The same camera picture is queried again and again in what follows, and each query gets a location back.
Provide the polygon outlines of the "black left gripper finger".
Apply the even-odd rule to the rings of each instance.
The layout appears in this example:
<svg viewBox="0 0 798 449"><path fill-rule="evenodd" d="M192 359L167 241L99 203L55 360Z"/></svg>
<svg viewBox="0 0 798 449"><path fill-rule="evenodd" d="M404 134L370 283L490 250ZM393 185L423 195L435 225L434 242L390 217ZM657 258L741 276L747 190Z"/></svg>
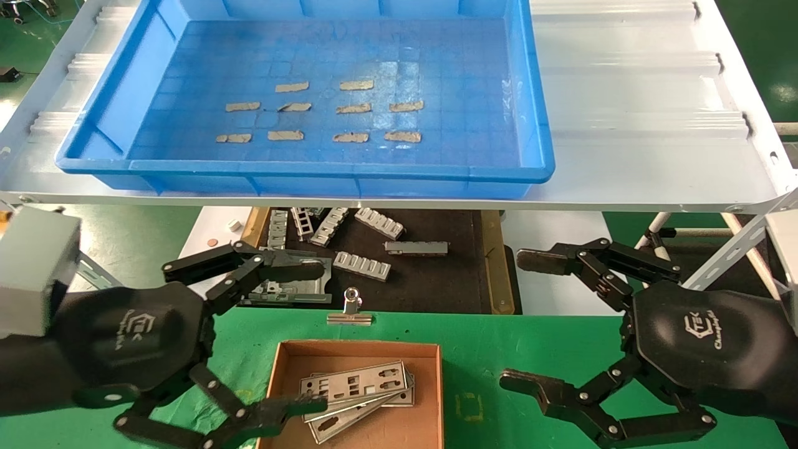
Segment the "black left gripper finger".
<svg viewBox="0 0 798 449"><path fill-rule="evenodd" d="M287 250L261 251L236 241L170 261L162 266L162 273L166 282L184 285L223 275L222 281L205 293L210 313L221 316L266 281L313 281L324 275L325 268L316 259L303 259Z"/></svg>
<svg viewBox="0 0 798 449"><path fill-rule="evenodd" d="M180 374L183 386L178 392L185 393L191 386L199 387L225 414L219 426L201 433L152 420L150 415L161 401L154 394L145 394L117 416L114 429L129 440L156 448L238 448L253 438L277 437L294 416L327 409L327 399L313 394L267 397L246 405L207 365L193 365Z"/></svg>

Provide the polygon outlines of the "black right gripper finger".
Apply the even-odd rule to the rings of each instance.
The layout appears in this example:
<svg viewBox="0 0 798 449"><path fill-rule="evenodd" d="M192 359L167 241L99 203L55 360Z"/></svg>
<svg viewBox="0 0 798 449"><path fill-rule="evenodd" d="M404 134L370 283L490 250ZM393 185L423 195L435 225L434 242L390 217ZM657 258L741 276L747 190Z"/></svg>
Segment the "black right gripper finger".
<svg viewBox="0 0 798 449"><path fill-rule="evenodd" d="M599 448L635 448L700 440L716 427L716 418L675 387L654 386L653 395L676 408L670 414L618 418L602 403L633 380L650 374L641 358L626 355L586 384L505 369L499 386L534 398L543 415L574 424Z"/></svg>
<svg viewBox="0 0 798 449"><path fill-rule="evenodd" d="M615 312L632 309L633 288L620 275L649 285L680 281L679 270L666 259L606 238L586 244L556 243L550 250L521 248L516 264L525 272L573 275Z"/></svg>

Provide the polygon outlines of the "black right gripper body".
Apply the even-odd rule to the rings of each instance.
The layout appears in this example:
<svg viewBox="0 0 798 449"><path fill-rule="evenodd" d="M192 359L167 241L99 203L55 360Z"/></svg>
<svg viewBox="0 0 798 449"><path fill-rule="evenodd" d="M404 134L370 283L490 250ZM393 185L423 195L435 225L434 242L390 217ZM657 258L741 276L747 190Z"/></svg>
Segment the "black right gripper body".
<svg viewBox="0 0 798 449"><path fill-rule="evenodd" d="M630 316L637 379L659 400L796 424L797 338L774 299L660 282Z"/></svg>

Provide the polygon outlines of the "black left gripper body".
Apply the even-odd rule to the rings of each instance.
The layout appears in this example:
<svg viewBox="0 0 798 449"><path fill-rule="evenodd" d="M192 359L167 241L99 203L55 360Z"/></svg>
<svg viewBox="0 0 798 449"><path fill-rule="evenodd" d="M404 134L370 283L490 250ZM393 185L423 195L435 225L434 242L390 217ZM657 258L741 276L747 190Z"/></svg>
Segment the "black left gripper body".
<svg viewBox="0 0 798 449"><path fill-rule="evenodd" d="M189 372L207 361L212 318L190 287L113 287L69 294L49 334L77 376L78 407L102 408L148 397L159 405L192 387Z"/></svg>

